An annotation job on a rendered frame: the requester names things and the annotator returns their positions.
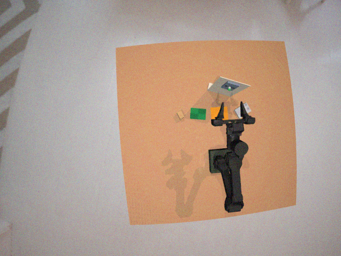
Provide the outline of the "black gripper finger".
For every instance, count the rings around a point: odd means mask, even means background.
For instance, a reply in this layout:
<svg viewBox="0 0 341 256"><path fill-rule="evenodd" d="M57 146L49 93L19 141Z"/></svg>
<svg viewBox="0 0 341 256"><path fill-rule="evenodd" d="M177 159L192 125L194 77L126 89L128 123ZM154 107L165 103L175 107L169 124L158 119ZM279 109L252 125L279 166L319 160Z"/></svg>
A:
<svg viewBox="0 0 341 256"><path fill-rule="evenodd" d="M224 102L222 102L220 111L219 111L218 115L215 118L216 119L224 118L224 114L223 113L224 113Z"/></svg>
<svg viewBox="0 0 341 256"><path fill-rule="evenodd" d="M240 117L251 117L251 116L249 116L248 113L246 112L245 107L244 107L242 101L241 101L241 103L240 103Z"/></svg>

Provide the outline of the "orange square mat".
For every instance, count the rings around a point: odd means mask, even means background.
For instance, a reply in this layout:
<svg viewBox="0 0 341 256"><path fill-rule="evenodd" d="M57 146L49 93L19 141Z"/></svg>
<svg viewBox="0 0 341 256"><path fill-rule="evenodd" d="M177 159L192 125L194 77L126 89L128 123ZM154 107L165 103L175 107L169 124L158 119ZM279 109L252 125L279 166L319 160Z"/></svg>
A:
<svg viewBox="0 0 341 256"><path fill-rule="evenodd" d="M214 108L210 108L211 109L211 117L212 119L215 119L215 117L218 115L219 111L220 111L220 108L221 107L214 107ZM225 119L228 119L228 107L224 107L224 118L223 120Z"/></svg>

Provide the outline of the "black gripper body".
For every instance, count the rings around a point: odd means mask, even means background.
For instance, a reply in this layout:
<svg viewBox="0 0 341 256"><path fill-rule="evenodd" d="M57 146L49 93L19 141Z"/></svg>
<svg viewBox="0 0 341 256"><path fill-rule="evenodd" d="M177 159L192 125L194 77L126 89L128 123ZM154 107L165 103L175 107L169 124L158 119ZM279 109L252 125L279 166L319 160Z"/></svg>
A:
<svg viewBox="0 0 341 256"><path fill-rule="evenodd" d="M231 123L229 123L231 122ZM226 127L229 127L232 123L244 123L244 124L254 124L255 118L254 117L242 117L242 119L211 119L211 124L213 126L223 126L223 124L226 124ZM234 134L234 136L231 137L231 135L227 135L227 138L239 138L238 134Z"/></svg>

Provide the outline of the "beige panel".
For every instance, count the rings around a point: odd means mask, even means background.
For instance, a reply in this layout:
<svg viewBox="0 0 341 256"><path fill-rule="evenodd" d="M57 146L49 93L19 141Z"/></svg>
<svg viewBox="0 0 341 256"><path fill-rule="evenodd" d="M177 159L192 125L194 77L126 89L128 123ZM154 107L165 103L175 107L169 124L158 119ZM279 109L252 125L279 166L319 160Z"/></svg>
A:
<svg viewBox="0 0 341 256"><path fill-rule="evenodd" d="M231 87L230 91L228 91L229 86ZM236 93L241 92L242 90L250 86L251 85L236 82L228 78L219 77L214 84L212 83L208 84L207 90L231 97L232 95L235 95Z"/></svg>

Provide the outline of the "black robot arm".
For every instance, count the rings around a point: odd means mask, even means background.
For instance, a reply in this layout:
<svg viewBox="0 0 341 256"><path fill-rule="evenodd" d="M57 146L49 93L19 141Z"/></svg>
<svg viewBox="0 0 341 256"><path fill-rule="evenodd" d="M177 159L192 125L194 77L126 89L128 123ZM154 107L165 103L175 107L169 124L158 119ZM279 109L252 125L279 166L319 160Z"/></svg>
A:
<svg viewBox="0 0 341 256"><path fill-rule="evenodd" d="M243 123L232 123L226 128L227 135L241 136L244 131ZM214 168L221 172L226 199L224 208L229 213L240 212L243 208L243 196L241 193L240 168L244 155L248 151L248 144L239 138L226 138L227 148L231 150L223 156L214 156ZM228 170L229 169L229 170ZM230 171L230 172L229 172Z"/></svg>

